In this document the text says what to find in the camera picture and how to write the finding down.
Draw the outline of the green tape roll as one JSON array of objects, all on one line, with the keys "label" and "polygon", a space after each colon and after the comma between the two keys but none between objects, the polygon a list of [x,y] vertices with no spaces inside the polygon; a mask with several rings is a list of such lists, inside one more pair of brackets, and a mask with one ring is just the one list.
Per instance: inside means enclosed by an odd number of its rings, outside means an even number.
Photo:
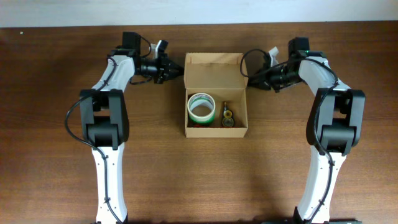
[{"label": "green tape roll", "polygon": [[200,124],[200,125],[205,125],[208,126],[210,125],[214,119],[215,119],[215,114],[208,114],[206,116],[198,116],[193,113],[189,113],[188,117],[192,120],[194,124]]}]

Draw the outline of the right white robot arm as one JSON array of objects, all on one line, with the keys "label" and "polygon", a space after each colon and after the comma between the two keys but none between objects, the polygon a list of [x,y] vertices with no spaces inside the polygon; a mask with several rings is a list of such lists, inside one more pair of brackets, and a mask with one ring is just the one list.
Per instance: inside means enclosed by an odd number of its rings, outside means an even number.
[{"label": "right white robot arm", "polygon": [[351,149],[361,136],[366,96],[343,83],[326,55],[310,49],[309,39],[288,43],[288,59],[277,61],[278,49],[262,51],[264,63],[248,84],[279,92],[306,84],[314,101],[306,126],[311,159],[305,190],[288,223],[330,223],[330,203],[336,180]]}]

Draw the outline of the brown cardboard box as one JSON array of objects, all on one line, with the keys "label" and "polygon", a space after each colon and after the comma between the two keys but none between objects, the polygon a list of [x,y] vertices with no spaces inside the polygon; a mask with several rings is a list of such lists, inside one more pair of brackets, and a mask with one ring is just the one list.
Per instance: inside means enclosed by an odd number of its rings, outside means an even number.
[{"label": "brown cardboard box", "polygon": [[[188,138],[242,138],[248,130],[246,87],[248,79],[242,53],[187,53],[185,56],[185,136]],[[188,117],[188,99],[196,93],[207,93],[215,100],[214,128],[188,128],[194,123]],[[224,128],[223,102],[233,112],[234,126]]]}]

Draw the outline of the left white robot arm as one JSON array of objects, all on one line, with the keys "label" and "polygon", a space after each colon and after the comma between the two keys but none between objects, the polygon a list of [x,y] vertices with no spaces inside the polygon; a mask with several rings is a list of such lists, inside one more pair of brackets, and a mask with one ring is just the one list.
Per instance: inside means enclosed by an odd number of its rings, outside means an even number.
[{"label": "left white robot arm", "polygon": [[148,55],[141,55],[143,39],[135,32],[124,32],[122,44],[108,54],[99,82],[80,92],[83,140],[96,164],[97,223],[128,222],[123,194],[123,153],[129,138],[126,87],[136,74],[158,84],[183,75],[183,67],[166,53],[166,40],[150,44]]}]

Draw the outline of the orange utility knife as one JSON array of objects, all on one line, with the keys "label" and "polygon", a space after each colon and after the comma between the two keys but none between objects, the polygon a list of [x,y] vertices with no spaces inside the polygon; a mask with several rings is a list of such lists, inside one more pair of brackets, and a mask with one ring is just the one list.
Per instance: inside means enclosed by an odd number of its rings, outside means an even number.
[{"label": "orange utility knife", "polygon": [[187,126],[188,128],[214,128],[211,125],[204,125],[204,124],[193,124]]}]

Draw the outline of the white masking tape roll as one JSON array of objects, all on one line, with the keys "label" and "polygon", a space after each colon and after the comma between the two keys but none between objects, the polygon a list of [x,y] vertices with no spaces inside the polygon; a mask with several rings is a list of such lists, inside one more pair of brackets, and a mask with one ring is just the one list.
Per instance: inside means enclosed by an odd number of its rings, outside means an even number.
[{"label": "white masking tape roll", "polygon": [[193,113],[198,116],[215,114],[215,109],[215,100],[207,93],[196,93],[192,95],[187,102],[188,113]]}]

